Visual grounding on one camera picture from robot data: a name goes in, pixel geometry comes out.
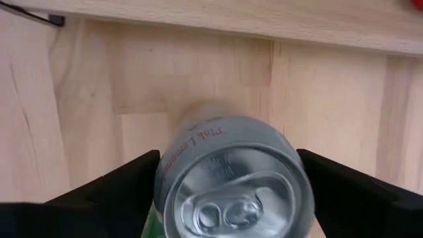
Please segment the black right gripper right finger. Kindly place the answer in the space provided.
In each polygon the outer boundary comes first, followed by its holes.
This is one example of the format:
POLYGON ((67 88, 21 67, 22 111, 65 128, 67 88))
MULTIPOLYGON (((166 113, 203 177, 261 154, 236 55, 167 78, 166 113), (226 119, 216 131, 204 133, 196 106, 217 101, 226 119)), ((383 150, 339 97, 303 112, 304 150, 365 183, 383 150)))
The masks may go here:
POLYGON ((423 238, 423 196, 297 150, 326 238, 423 238))

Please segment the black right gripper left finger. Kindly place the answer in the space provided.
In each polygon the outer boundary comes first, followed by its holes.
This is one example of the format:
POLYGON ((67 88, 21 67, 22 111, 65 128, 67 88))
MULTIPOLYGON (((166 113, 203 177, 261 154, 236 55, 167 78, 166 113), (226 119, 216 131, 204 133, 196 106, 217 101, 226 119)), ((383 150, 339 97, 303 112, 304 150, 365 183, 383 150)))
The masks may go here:
POLYGON ((157 150, 44 203, 0 202, 0 238, 140 238, 157 150))

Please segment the white pink lemonade can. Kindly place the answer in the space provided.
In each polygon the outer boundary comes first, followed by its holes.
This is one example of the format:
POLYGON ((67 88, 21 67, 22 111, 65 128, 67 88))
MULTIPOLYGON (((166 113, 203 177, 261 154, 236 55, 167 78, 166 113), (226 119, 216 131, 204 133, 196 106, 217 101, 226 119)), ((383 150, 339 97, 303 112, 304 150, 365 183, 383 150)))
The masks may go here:
POLYGON ((297 151, 240 116, 179 133, 159 162, 153 202, 165 238, 307 238, 315 219, 297 151))

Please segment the black metal wood shelf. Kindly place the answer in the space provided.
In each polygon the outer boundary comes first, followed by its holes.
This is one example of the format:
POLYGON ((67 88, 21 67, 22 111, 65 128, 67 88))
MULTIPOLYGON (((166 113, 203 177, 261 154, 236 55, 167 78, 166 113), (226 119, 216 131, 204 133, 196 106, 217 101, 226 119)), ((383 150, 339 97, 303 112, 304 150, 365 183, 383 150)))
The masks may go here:
POLYGON ((423 56, 410 0, 0 0, 29 11, 172 24, 423 56))

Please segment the green Sprite can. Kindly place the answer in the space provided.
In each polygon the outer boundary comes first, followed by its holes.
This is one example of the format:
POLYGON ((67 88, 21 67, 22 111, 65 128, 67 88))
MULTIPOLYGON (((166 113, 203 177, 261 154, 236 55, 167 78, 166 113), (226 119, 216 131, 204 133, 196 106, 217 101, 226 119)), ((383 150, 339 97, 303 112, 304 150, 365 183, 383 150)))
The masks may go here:
POLYGON ((140 238, 166 238, 163 224, 159 219, 154 204, 151 205, 140 238))

